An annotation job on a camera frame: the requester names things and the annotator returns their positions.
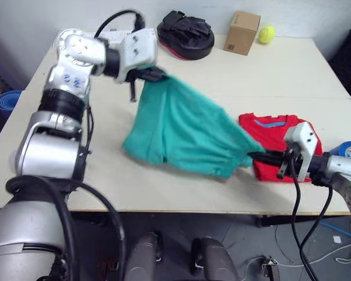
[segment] teal cloth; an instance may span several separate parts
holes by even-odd
[[[250,166],[247,153],[264,151],[222,107],[173,76],[145,83],[123,148],[151,164],[217,177]]]

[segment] gray floor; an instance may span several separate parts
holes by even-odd
[[[300,265],[297,247],[289,225],[258,228],[255,217],[249,215],[217,214],[130,214],[122,215],[129,248],[147,231],[160,230],[164,236],[164,259],[157,265],[156,280],[203,280],[201,276],[188,273],[191,241],[197,237],[209,236],[223,243],[228,249],[236,268],[244,277],[247,263],[254,257],[272,256],[277,261],[288,265]],[[349,217],[325,219],[324,221],[349,231]],[[105,269],[117,257],[116,242],[110,227],[92,225],[88,221],[76,220],[83,281],[104,280]],[[311,222],[297,223],[298,233],[302,237],[310,228]],[[340,236],[342,243],[336,244],[333,236]],[[324,254],[351,243],[351,238],[332,229],[319,226],[307,245],[306,253],[310,261]],[[341,265],[334,261],[336,257],[348,258],[351,248],[341,250],[313,265],[319,280],[351,281],[351,264]],[[268,281],[260,274],[261,260],[249,267],[246,281]],[[309,280],[303,268],[280,267],[281,280]],[[107,280],[117,280],[116,273],[108,274]]]

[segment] blue cable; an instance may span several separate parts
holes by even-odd
[[[334,225],[328,224],[327,222],[323,222],[323,221],[321,221],[320,224],[322,224],[324,227],[329,227],[331,229],[334,229],[335,231],[339,231],[340,233],[343,233],[343,234],[351,237],[351,233],[349,233],[348,231],[345,231],[344,229],[341,229],[339,227],[335,227]]]

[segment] folded red shirt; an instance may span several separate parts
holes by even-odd
[[[264,116],[256,117],[253,113],[239,116],[239,125],[249,133],[255,140],[261,143],[265,149],[284,151],[287,145],[283,138],[287,130],[299,123],[305,122],[296,115],[280,115],[278,117]],[[318,143],[315,155],[322,155],[322,145],[317,136]],[[293,179],[285,176],[283,180],[277,178],[279,167],[253,161],[255,175],[259,180],[292,182]]]

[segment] tennis ball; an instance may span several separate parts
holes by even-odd
[[[274,38],[274,27],[267,25],[266,27],[262,28],[259,33],[259,42],[261,44],[268,44]]]

